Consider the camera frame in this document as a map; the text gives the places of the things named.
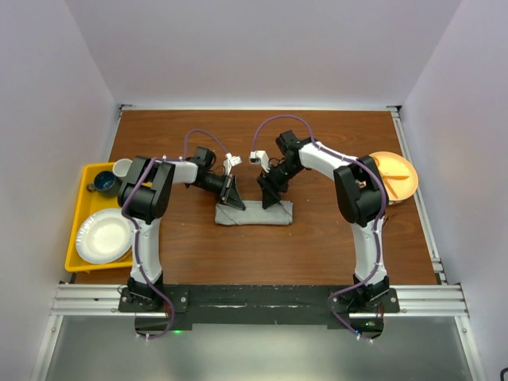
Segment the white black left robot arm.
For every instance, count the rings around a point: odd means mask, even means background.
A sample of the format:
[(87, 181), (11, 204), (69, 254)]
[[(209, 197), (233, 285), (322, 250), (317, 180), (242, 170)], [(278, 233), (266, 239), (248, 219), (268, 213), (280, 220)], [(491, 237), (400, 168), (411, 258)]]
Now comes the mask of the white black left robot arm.
[(199, 147), (187, 158), (138, 156), (130, 164), (117, 197), (122, 216), (133, 228), (133, 265), (124, 296), (127, 302), (136, 302), (147, 311), (169, 304), (160, 263), (160, 223), (173, 185), (198, 187), (212, 193), (222, 205), (246, 209), (232, 174), (233, 167), (242, 163), (241, 158), (226, 153), (222, 175), (213, 171), (215, 160), (214, 152)]

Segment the grey cloth napkin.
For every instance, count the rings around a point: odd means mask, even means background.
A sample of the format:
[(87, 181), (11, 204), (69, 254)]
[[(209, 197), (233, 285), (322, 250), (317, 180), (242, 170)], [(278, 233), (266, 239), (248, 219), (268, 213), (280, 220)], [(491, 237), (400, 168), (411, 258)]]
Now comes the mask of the grey cloth napkin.
[(291, 225), (293, 203), (281, 201), (264, 209), (261, 201), (245, 201), (245, 210), (217, 204), (214, 222), (217, 225)]

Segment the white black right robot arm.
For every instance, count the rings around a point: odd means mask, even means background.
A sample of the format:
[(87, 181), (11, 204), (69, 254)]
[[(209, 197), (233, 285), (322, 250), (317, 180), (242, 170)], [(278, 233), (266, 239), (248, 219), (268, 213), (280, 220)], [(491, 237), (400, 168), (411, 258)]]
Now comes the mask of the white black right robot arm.
[(388, 195), (374, 159), (339, 153), (312, 137), (298, 139), (291, 130), (281, 133), (275, 142), (283, 154), (278, 164), (271, 164), (265, 151), (253, 149), (249, 154), (249, 162), (262, 167), (257, 178), (262, 207), (280, 202), (289, 181), (303, 170), (331, 179), (341, 216), (352, 229), (356, 256), (353, 284), (335, 298), (343, 298), (364, 312), (373, 311), (390, 288), (383, 261)]

